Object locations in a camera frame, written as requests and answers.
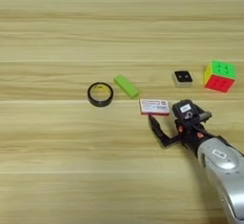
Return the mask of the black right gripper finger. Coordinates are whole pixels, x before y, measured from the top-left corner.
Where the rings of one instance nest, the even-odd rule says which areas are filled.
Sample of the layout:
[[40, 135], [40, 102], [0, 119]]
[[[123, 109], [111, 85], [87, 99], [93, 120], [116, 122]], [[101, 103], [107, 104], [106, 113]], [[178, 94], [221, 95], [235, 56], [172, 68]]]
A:
[[152, 115], [149, 115], [149, 123], [154, 135], [159, 139], [161, 144], [164, 147], [168, 147], [171, 144], [171, 139], [166, 134], [163, 133], [160, 124]]
[[205, 111], [202, 111], [202, 112], [199, 113], [199, 121], [200, 121], [200, 122], [206, 122], [206, 121], [208, 121], [211, 117], [212, 117], [212, 113], [211, 113], [211, 112], [205, 112]]

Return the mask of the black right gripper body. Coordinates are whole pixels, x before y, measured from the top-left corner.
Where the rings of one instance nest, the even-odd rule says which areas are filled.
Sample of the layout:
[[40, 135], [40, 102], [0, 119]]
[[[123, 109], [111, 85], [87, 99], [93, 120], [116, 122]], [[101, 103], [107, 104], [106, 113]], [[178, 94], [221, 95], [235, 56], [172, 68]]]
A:
[[214, 137], [212, 134], [207, 132], [201, 124], [186, 127], [178, 120], [175, 120], [175, 126], [177, 128], [178, 135], [169, 138], [165, 143], [166, 146], [171, 146], [176, 142], [180, 142], [188, 150], [191, 150], [194, 154], [197, 154], [200, 145], [206, 140]]

